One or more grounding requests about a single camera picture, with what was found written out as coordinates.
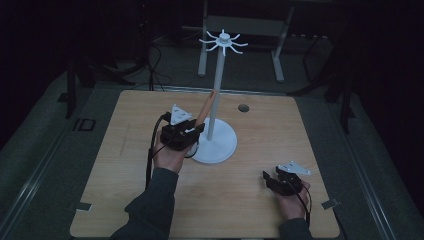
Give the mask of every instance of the dark background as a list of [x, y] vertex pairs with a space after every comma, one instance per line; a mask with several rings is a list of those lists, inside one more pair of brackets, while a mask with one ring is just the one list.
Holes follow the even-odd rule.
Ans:
[[[151, 7], [148, 11], [139, 3], [132, 0], [0, 2], [1, 147], [76, 53], [113, 65], [117, 58], [145, 57], [146, 46], [134, 45], [134, 39], [149, 39], [152, 29], [140, 31], [140, 27], [146, 27], [140, 24], [146, 21], [155, 23], [175, 41], [180, 38], [182, 24], [201, 26], [201, 1], [145, 1]], [[223, 5], [215, 6], [215, 10], [228, 11], [220, 6]], [[258, 8], [261, 11], [257, 12], [266, 14], [264, 9]], [[311, 19], [323, 19], [323, 12], [318, 6], [299, 6], [289, 31], [307, 35], [324, 31], [331, 35], [331, 26], [338, 25], [338, 19], [346, 19], [333, 17], [329, 21], [327, 14], [327, 21], [322, 24], [319, 21], [310, 24]], [[360, 96], [423, 215], [424, 201], [420, 201], [424, 182], [421, 164], [424, 157], [423, 4], [419, 0], [385, 1], [359, 11], [352, 20], [349, 31], [337, 40], [345, 47], [344, 57], [360, 46], [361, 61], [355, 63], [360, 71], [355, 74], [354, 92]]]

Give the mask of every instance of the white stand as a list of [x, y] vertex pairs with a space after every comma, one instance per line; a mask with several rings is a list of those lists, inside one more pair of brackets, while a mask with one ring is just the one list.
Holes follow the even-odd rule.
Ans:
[[234, 129], [226, 122], [216, 119], [216, 112], [219, 104], [219, 91], [221, 89], [222, 74], [224, 72], [225, 63], [225, 50], [227, 47], [231, 48], [234, 52], [241, 54], [242, 52], [236, 51], [232, 45], [246, 46], [247, 44], [233, 43], [231, 40], [237, 39], [230, 38], [230, 35], [222, 30], [219, 38], [212, 36], [209, 32], [208, 35], [214, 38], [214, 41], [202, 41], [203, 43], [216, 43], [206, 51], [212, 51], [219, 46], [217, 66], [215, 72], [214, 89], [217, 91], [215, 96], [210, 118], [205, 120], [205, 129], [200, 134], [199, 146], [193, 159], [202, 163], [219, 163], [227, 160], [237, 148], [237, 135]]
[[205, 131], [200, 134], [199, 149], [193, 159], [201, 163], [220, 163], [227, 160], [237, 148], [237, 135], [226, 122], [215, 119], [214, 138], [207, 139], [209, 118], [205, 120]]

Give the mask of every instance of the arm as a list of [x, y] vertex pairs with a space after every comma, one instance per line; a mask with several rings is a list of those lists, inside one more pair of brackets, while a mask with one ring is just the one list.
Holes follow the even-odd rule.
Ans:
[[174, 214], [174, 193], [178, 174], [155, 168], [149, 187], [126, 208], [127, 224], [111, 239], [168, 239]]
[[[307, 189], [311, 186], [302, 181], [304, 188], [299, 196], [308, 205]], [[280, 225], [280, 238], [283, 240], [311, 240], [312, 235], [304, 219], [305, 209], [297, 196], [281, 196], [275, 193], [278, 206], [286, 221]]]
[[174, 193], [184, 156], [189, 148], [174, 151], [156, 137], [152, 180], [149, 187], [126, 208], [127, 224], [118, 229], [111, 240], [168, 239], [174, 215]]

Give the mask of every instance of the wooden stick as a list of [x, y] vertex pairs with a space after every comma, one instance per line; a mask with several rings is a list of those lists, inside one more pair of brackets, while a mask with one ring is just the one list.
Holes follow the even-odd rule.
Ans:
[[197, 117], [195, 126], [198, 126], [205, 121], [206, 116], [208, 116], [208, 113], [211, 109], [213, 100], [215, 99], [216, 93], [217, 91], [213, 89], [212, 92], [209, 94], [209, 97], [206, 99], [206, 102], [205, 104], [203, 104], [202, 110], [200, 111], [199, 116]]

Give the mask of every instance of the sleeve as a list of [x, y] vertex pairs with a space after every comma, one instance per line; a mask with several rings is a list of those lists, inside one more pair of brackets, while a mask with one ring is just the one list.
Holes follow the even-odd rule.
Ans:
[[126, 208], [127, 224], [118, 229], [111, 240], [168, 239], [174, 215], [178, 174], [155, 168], [149, 187]]
[[311, 232], [305, 219], [295, 218], [288, 220], [279, 227], [280, 238], [282, 240], [311, 240]]

